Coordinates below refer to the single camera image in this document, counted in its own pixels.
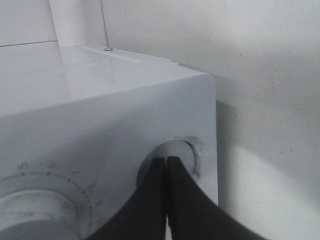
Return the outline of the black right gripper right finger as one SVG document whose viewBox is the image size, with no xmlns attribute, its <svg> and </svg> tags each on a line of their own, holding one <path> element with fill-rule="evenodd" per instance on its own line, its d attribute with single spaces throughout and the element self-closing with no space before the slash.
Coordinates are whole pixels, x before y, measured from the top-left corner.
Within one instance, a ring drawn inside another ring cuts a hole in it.
<svg viewBox="0 0 320 240">
<path fill-rule="evenodd" d="M 173 240 L 263 240 L 221 210 L 201 190 L 181 159 L 166 162 L 168 223 Z"/>
</svg>

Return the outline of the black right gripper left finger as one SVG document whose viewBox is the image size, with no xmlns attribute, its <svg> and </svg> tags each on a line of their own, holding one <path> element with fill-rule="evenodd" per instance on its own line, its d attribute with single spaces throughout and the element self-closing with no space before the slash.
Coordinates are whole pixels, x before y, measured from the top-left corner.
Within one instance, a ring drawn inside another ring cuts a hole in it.
<svg viewBox="0 0 320 240">
<path fill-rule="evenodd" d="M 164 240 L 167 224 L 166 161 L 154 158 L 124 206 L 88 240 Z"/>
</svg>

